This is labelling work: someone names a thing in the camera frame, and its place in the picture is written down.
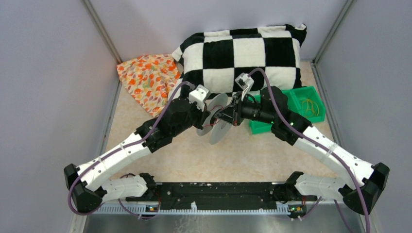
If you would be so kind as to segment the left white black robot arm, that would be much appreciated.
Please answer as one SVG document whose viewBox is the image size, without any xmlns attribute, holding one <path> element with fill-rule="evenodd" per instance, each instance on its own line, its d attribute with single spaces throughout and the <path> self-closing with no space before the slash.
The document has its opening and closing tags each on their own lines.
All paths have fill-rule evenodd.
<svg viewBox="0 0 412 233">
<path fill-rule="evenodd" d="M 118 179 L 111 176 L 130 163 L 169 145 L 185 130 L 191 127 L 201 129 L 209 115 L 205 101 L 174 99 L 168 102 L 158 117 L 145 121 L 108 152 L 82 165 L 67 165 L 64 176 L 69 190 L 70 210 L 78 215 L 88 215 L 112 200 L 126 197 L 141 197 L 146 201 L 153 199 L 156 182 L 150 174 L 140 173 Z"/>
</svg>

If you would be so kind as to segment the grey perforated cable spool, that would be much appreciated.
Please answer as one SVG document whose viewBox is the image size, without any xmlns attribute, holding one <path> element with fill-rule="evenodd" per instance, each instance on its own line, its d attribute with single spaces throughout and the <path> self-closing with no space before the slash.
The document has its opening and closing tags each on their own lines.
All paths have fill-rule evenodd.
<svg viewBox="0 0 412 233">
<path fill-rule="evenodd" d="M 227 106 L 227 102 L 228 95 L 226 93 L 220 93 L 210 102 L 207 102 L 207 110 L 210 112 L 210 115 L 204 120 L 203 128 L 196 130 L 198 136 L 204 136 L 210 132 L 209 143 L 211 145 L 217 144 L 222 140 L 232 126 L 232 124 L 214 117 L 215 113 Z"/>
</svg>

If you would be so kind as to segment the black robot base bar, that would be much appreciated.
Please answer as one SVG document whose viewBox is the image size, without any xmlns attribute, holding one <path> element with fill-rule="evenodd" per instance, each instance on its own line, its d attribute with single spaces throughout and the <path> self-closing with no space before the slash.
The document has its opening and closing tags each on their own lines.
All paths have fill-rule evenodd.
<svg viewBox="0 0 412 233">
<path fill-rule="evenodd" d="M 127 202 L 160 204 L 161 210 L 187 210 L 195 203 L 199 210 L 276 210 L 289 201 L 316 201 L 302 196 L 294 187 L 273 182 L 158 183 L 148 195 L 127 197 Z"/>
</svg>

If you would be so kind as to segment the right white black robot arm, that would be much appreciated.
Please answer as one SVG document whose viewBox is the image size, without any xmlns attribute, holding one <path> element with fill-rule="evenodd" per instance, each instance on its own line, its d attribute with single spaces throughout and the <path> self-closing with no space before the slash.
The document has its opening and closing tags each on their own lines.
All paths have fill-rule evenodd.
<svg viewBox="0 0 412 233">
<path fill-rule="evenodd" d="M 285 183 L 285 194 L 291 200 L 301 196 L 341 200 L 364 215 L 371 213 L 385 189 L 390 171 L 385 164 L 366 162 L 328 139 L 308 119 L 290 110 L 287 95 L 275 86 L 261 90 L 259 102 L 237 92 L 214 117 L 233 126 L 244 119 L 270 124 L 278 139 L 311 154 L 337 174 L 330 178 L 294 172 Z"/>
</svg>

